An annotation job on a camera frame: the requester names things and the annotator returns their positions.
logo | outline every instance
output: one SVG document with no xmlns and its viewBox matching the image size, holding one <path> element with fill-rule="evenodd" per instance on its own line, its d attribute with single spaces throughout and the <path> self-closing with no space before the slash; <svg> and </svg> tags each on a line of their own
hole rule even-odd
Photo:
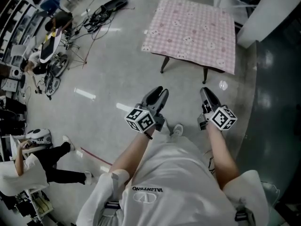
<svg viewBox="0 0 301 226">
<path fill-rule="evenodd" d="M 162 188 L 156 188 L 156 187 L 136 187 L 136 186 L 133 186 L 132 189 L 134 191 L 163 192 Z"/>
</svg>

wrist strap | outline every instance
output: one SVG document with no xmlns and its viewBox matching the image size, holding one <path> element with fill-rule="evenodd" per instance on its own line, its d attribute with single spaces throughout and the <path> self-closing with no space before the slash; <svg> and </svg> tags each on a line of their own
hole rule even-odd
<svg viewBox="0 0 301 226">
<path fill-rule="evenodd" d="M 149 134 L 147 134 L 147 132 L 144 132 L 144 135 L 146 135 L 148 139 L 152 140 L 152 137 Z"/>
</svg>

pink checkered tablecloth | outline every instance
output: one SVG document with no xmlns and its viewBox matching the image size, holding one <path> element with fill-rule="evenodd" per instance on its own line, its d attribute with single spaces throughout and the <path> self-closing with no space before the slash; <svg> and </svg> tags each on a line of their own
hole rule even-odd
<svg viewBox="0 0 301 226">
<path fill-rule="evenodd" d="M 234 20 L 209 5 L 160 0 L 141 50 L 234 74 Z"/>
</svg>

